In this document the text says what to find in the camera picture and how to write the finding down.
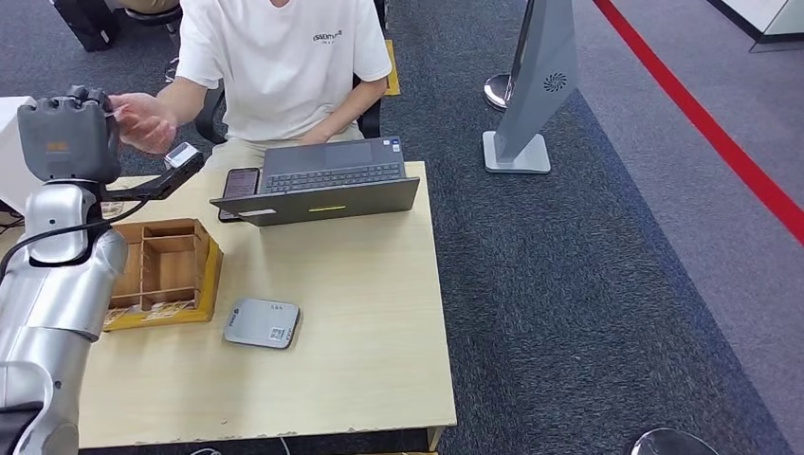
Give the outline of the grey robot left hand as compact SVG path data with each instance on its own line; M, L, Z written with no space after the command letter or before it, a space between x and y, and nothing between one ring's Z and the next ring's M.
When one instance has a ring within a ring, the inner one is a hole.
M70 87L64 96L17 108L23 157L43 182L82 179L110 184L121 172L119 127L104 90Z

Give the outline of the person's right hand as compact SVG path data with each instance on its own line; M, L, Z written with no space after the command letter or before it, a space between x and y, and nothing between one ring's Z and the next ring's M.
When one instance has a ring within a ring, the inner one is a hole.
M177 118L156 97L145 93L112 95L120 141L153 155L165 155L175 139Z

